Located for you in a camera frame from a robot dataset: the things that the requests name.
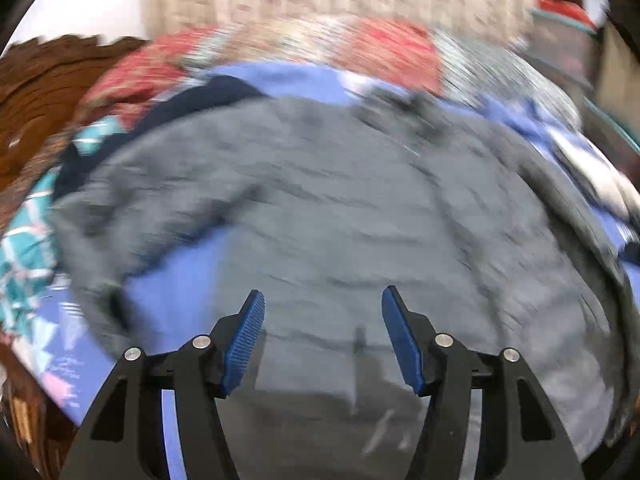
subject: screw head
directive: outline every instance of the screw head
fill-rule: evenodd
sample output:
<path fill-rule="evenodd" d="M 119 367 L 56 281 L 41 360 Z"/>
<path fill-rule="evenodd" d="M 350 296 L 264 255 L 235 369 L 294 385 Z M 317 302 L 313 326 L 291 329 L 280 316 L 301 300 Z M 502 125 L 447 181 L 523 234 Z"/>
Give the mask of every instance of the screw head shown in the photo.
<path fill-rule="evenodd" d="M 208 335 L 199 335 L 193 340 L 193 346 L 199 349 L 206 348 L 211 344 L 211 339 Z"/>
<path fill-rule="evenodd" d="M 520 352 L 513 348 L 505 348 L 502 355 L 504 355 L 504 358 L 507 359 L 507 361 L 512 363 L 515 363 L 520 359 Z"/>
<path fill-rule="evenodd" d="M 453 345 L 453 338 L 449 334 L 438 334 L 436 336 L 436 345 L 449 348 Z"/>
<path fill-rule="evenodd" d="M 126 352 L 124 352 L 124 358 L 127 361 L 135 361 L 141 355 L 142 355 L 142 352 L 140 351 L 140 348 L 136 348 L 135 346 L 132 346 Z"/>

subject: red patterned fabric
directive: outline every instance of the red patterned fabric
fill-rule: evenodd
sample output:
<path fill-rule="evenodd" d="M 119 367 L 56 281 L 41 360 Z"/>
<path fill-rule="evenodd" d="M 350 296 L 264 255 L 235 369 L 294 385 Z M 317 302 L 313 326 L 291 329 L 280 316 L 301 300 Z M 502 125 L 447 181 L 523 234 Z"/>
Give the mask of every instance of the red patterned fabric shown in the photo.
<path fill-rule="evenodd" d="M 430 32 L 410 22 L 361 20 L 332 65 L 440 94 L 440 56 Z"/>
<path fill-rule="evenodd" d="M 74 125 L 114 114 L 125 128 L 135 126 L 150 107 L 148 100 L 173 87 L 186 74 L 175 61 L 213 30 L 190 28 L 167 34 L 125 57 L 81 99 Z"/>

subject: navy cloth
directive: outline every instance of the navy cloth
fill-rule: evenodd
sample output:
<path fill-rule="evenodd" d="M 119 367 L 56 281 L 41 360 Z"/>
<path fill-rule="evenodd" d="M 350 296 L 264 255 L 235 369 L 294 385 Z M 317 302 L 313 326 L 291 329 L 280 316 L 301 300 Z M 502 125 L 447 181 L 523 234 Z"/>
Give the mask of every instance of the navy cloth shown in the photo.
<path fill-rule="evenodd" d="M 259 97 L 265 97 L 265 94 L 241 79 L 220 75 L 204 86 L 189 88 L 168 101 L 158 103 L 127 135 L 109 136 L 93 155 L 81 156 L 75 144 L 70 142 L 60 158 L 62 167 L 53 189 L 53 201 L 78 190 L 100 163 L 156 126 L 202 110 Z"/>

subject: blue gripper pad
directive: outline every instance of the blue gripper pad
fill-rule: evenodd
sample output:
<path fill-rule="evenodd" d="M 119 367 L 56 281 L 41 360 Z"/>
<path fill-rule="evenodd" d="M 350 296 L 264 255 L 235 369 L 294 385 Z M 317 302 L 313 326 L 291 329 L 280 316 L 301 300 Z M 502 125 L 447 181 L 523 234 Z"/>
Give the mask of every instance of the blue gripper pad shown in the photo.
<path fill-rule="evenodd" d="M 213 331 L 214 342 L 220 350 L 225 352 L 223 375 L 220 381 L 220 388 L 225 395 L 229 395 L 242 381 L 263 322 L 264 296 L 261 292 L 252 290 L 240 312 L 224 317 L 216 323 Z M 216 333 L 219 325 L 226 332 L 222 337 Z"/>
<path fill-rule="evenodd" d="M 424 390 L 426 382 L 422 376 L 422 355 L 407 321 L 411 314 L 404 305 L 398 290 L 388 286 L 382 293 L 382 317 L 386 331 L 400 365 L 404 382 L 414 389 L 416 395 Z"/>

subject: gray cloth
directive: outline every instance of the gray cloth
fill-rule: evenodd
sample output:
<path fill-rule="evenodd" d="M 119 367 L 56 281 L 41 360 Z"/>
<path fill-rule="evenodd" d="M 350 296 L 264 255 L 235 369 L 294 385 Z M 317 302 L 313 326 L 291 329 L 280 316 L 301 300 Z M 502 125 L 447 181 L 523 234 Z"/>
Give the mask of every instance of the gray cloth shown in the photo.
<path fill-rule="evenodd" d="M 433 44 L 442 60 L 444 97 L 476 108 L 484 94 L 501 101 L 532 99 L 572 132 L 580 132 L 580 113 L 571 98 L 513 52 L 439 29 Z"/>
<path fill-rule="evenodd" d="M 229 212 L 216 314 L 251 288 L 267 301 L 248 377 L 219 403 L 243 478 L 404 475 L 426 410 L 386 335 L 389 284 L 471 349 L 520 349 L 580 457 L 627 420 L 640 377 L 628 279 L 578 191 L 512 130 L 386 97 L 355 112 L 252 102 L 158 128 L 54 206 L 105 346 L 127 344 L 108 292 Z"/>

